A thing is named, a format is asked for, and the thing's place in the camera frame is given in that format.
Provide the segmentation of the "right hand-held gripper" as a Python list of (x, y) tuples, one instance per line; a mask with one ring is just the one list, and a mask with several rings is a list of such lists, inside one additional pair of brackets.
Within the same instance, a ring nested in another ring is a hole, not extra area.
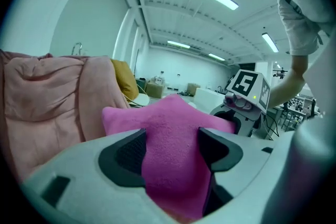
[(257, 120), (267, 112), (269, 97), (270, 85), (262, 73), (240, 69), (227, 87), (223, 104), (210, 115), (234, 122), (236, 135), (251, 137)]

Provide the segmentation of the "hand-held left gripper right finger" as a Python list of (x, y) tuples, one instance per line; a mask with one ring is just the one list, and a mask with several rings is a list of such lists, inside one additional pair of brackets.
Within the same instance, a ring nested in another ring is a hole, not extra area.
[(267, 141), (200, 128), (199, 151), (211, 182), (199, 223), (262, 223), (293, 135)]

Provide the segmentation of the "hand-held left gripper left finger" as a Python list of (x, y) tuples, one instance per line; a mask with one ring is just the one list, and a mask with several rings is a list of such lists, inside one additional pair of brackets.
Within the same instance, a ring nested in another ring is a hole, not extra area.
[(80, 143), (35, 171), (22, 189), (48, 223), (167, 223), (146, 193), (145, 154), (144, 129)]

